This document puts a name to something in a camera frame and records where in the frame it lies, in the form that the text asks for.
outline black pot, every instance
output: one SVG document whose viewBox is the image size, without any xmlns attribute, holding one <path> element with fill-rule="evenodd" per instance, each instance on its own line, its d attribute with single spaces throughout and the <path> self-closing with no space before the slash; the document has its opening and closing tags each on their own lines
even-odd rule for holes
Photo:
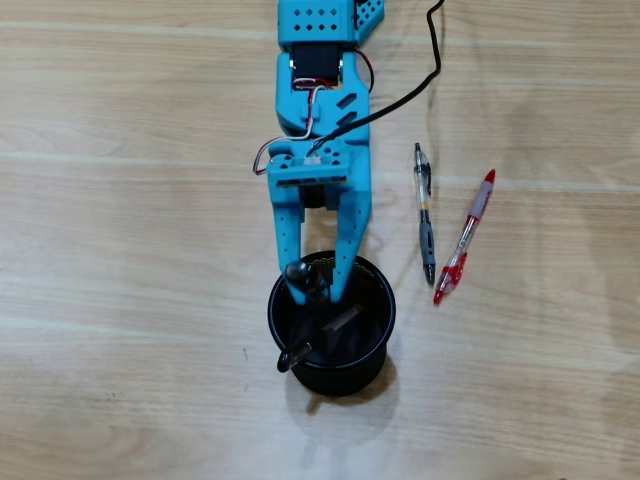
<svg viewBox="0 0 640 480">
<path fill-rule="evenodd" d="M 318 267 L 331 284 L 334 255 L 333 251 L 318 252 L 302 260 Z M 323 351 L 313 352 L 292 368 L 300 383 L 314 392 L 335 397 L 351 395 L 378 375 L 396 317 L 391 286 L 373 264 L 356 257 L 339 304 L 297 305 L 282 277 L 271 291 L 269 329 L 281 351 L 353 305 L 362 306 L 363 312 L 342 327 Z"/>
</svg>

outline wooden table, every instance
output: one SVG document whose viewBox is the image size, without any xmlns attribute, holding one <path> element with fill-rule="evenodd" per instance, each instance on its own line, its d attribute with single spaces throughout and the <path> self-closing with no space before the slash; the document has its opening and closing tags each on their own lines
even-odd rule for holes
<svg viewBox="0 0 640 480">
<path fill-rule="evenodd" d="M 433 68 L 430 6 L 389 1 L 373 109 Z M 276 371 L 266 322 L 279 272 L 250 168 L 280 132 L 276 11 L 0 2 L 0 478 L 640 478 L 640 2 L 436 16 L 442 76 L 373 127 L 361 254 L 396 294 L 389 359 L 339 400 Z M 441 262 L 498 172 L 440 309 L 416 141 Z M 334 222 L 308 215 L 305 252 Z"/>
</svg>

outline pen clip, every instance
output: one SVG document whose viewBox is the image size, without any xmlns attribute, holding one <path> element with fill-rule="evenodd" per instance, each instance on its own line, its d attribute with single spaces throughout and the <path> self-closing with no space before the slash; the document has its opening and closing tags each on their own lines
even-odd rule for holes
<svg viewBox="0 0 640 480">
<path fill-rule="evenodd" d="M 431 196 L 431 164 L 427 162 L 427 193 Z"/>
<path fill-rule="evenodd" d="M 455 286 L 458 285 L 458 282 L 462 278 L 462 270 L 464 270 L 464 264 L 466 261 L 467 261 L 467 254 L 465 253 L 460 258 L 460 263 L 455 267 L 453 267 L 451 269 L 452 271 L 449 272 L 451 275 L 451 283 L 453 283 Z"/>
</svg>

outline robotic arm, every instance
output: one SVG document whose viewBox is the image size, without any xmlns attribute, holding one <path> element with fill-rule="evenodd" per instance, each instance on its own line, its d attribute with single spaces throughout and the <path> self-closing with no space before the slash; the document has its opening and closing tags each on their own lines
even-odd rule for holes
<svg viewBox="0 0 640 480">
<path fill-rule="evenodd" d="M 273 204 L 280 270 L 294 300 L 307 301 L 287 266 L 301 256 L 305 209 L 336 211 L 335 268 L 328 286 L 340 301 L 371 212 L 369 126 L 323 143 L 316 139 L 369 115 L 369 92 L 356 70 L 353 51 L 384 17 L 384 0 L 280 0 L 276 112 L 286 135 L 298 141 L 269 146 L 266 168 Z M 323 89 L 305 90 L 309 82 Z"/>
</svg>

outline cup rim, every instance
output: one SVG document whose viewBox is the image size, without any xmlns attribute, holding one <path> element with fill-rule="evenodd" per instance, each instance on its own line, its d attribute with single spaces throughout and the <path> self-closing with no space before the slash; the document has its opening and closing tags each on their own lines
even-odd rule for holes
<svg viewBox="0 0 640 480">
<path fill-rule="evenodd" d="M 335 258 L 335 251 L 334 250 L 325 250 L 325 251 L 322 251 L 322 252 L 312 253 L 312 254 L 307 255 L 306 257 L 302 258 L 302 261 L 310 263 L 310 262 L 313 262 L 315 260 L 326 259 L 326 258 Z M 393 295 L 393 290 L 391 289 L 391 285 L 389 284 L 389 282 L 387 281 L 385 276 L 382 274 L 382 272 L 378 269 L 378 267 L 376 267 L 374 264 L 372 264 L 368 260 L 366 260 L 366 259 L 364 259 L 364 258 L 362 258 L 360 256 L 356 256 L 356 260 L 355 260 L 354 264 L 355 263 L 357 263 L 359 265 L 362 265 L 363 267 L 367 268 L 369 271 L 374 273 L 376 278 L 380 281 L 381 285 L 384 287 L 384 290 L 387 292 L 387 297 L 389 298 L 389 323 L 387 325 L 387 329 L 385 330 L 384 334 L 382 335 L 382 338 L 376 344 L 376 346 L 373 347 L 369 353 L 367 353 L 366 355 L 364 355 L 360 359 L 355 360 L 354 362 L 347 363 L 347 364 L 344 364 L 344 365 L 335 365 L 335 366 L 328 367 L 328 366 L 319 365 L 319 364 L 314 363 L 314 362 L 308 362 L 308 361 L 305 360 L 305 361 L 301 362 L 300 364 L 298 364 L 298 366 L 304 366 L 304 367 L 307 367 L 307 368 L 310 368 L 310 369 L 313 369 L 313 370 L 322 370 L 322 371 L 346 370 L 346 369 L 349 369 L 349 368 L 354 368 L 354 367 L 357 367 L 357 366 L 360 366 L 360 365 L 363 365 L 363 364 L 367 363 L 389 341 L 389 338 L 391 337 L 391 333 L 393 332 L 393 327 L 394 327 L 395 321 L 396 321 L 396 301 L 395 301 L 395 297 Z M 276 283 L 273 286 L 273 289 L 271 290 L 271 295 L 269 295 L 269 306 L 267 307 L 267 316 L 268 316 L 268 320 L 269 320 L 269 330 L 271 331 L 271 336 L 273 337 L 274 341 L 278 345 L 278 348 L 280 349 L 280 351 L 283 351 L 285 349 L 285 345 L 284 345 L 284 342 L 281 340 L 280 336 L 278 335 L 278 333 L 276 332 L 275 325 L 274 325 L 274 322 L 273 322 L 273 301 L 274 301 L 276 292 L 282 286 L 283 283 L 284 283 L 284 278 L 282 277 L 282 275 L 280 275 L 278 280 L 276 280 Z"/>
</svg>

